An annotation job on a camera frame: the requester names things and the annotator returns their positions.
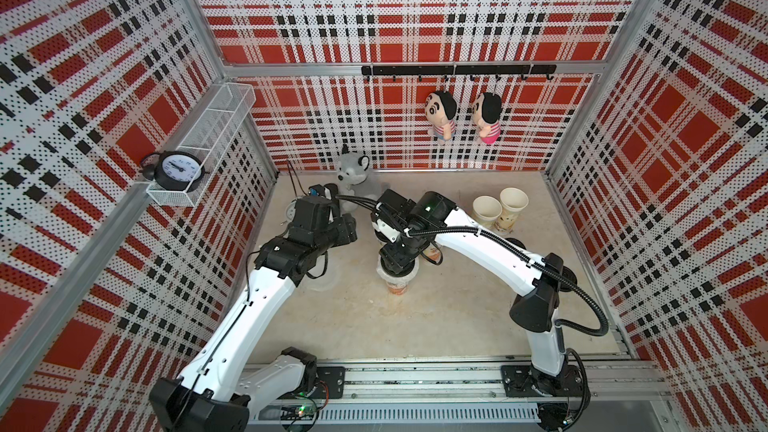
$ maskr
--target wire basket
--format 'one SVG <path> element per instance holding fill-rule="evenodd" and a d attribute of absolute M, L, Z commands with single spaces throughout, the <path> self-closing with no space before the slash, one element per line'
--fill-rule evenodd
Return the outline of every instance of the wire basket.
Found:
<path fill-rule="evenodd" d="M 221 159 L 226 154 L 235 132 L 256 101 L 254 88 L 243 83 L 226 83 L 218 86 L 214 99 L 203 114 L 181 139 L 176 148 L 197 157 L 205 174 L 194 190 L 166 190 L 152 182 L 147 192 L 159 206 L 195 207 L 210 185 Z"/>

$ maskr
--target hanging plush toy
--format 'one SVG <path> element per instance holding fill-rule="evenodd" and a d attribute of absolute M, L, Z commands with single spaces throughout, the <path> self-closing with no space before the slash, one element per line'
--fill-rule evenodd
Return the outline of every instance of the hanging plush toy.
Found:
<path fill-rule="evenodd" d="M 472 104 L 472 120 L 478 127 L 480 140 L 486 144 L 493 144 L 502 134 L 502 126 L 499 117 L 502 115 L 502 98 L 494 93 L 484 92 L 480 94 Z"/>
<path fill-rule="evenodd" d="M 432 124 L 432 133 L 437 137 L 438 144 L 445 144 L 453 137 L 456 132 L 456 101 L 450 93 L 436 90 L 429 94 L 424 112 Z"/>

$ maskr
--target mounting plate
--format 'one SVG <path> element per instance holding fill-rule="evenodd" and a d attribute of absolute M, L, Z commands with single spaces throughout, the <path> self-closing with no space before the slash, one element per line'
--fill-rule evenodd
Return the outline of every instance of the mounting plate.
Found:
<path fill-rule="evenodd" d="M 328 385 L 328 398 L 340 399 L 344 395 L 344 367 L 318 367 L 317 377 Z M 313 399 L 325 399 L 326 390 L 320 384 L 312 391 Z"/>
<path fill-rule="evenodd" d="M 562 389 L 558 390 L 558 397 L 581 397 L 581 384 L 576 380 L 579 379 L 578 367 L 575 365 L 565 365 L 565 380 Z M 504 392 L 507 397 L 510 398 L 523 398 L 523 397 L 536 397 L 540 398 L 536 390 L 533 390 L 533 385 L 529 371 L 530 365 L 503 365 L 502 366 L 502 383 L 504 384 Z"/>

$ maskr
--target black alarm clock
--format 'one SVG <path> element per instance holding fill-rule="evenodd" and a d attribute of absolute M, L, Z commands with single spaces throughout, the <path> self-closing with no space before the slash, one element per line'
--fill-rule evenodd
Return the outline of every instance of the black alarm clock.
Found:
<path fill-rule="evenodd" d="M 151 156 L 160 156 L 158 162 L 145 165 L 144 162 Z M 155 180 L 166 190 L 192 192 L 200 185 L 205 175 L 205 167 L 197 157 L 178 150 L 149 154 L 141 161 L 141 165 L 141 174 L 149 180 Z"/>

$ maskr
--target gray stuffed dog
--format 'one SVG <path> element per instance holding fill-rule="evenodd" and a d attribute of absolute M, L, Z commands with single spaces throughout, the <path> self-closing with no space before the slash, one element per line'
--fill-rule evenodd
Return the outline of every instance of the gray stuffed dog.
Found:
<path fill-rule="evenodd" d="M 368 168 L 371 158 L 358 153 L 350 152 L 347 144 L 341 149 L 341 155 L 336 163 L 336 172 L 339 174 L 339 194 L 343 196 L 358 196 L 377 199 L 381 196 L 384 185 L 376 180 L 368 178 Z M 355 210 L 357 205 L 342 201 L 342 212 Z"/>

